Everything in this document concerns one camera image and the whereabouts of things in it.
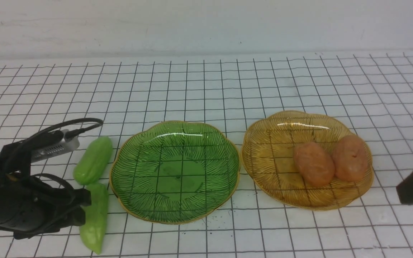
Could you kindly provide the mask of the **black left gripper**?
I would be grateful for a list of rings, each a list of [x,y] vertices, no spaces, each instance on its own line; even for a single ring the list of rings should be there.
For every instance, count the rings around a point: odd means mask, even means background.
[[[56,233],[86,223],[91,192],[51,174],[31,174],[34,143],[16,142],[0,153],[0,230],[16,239]]]

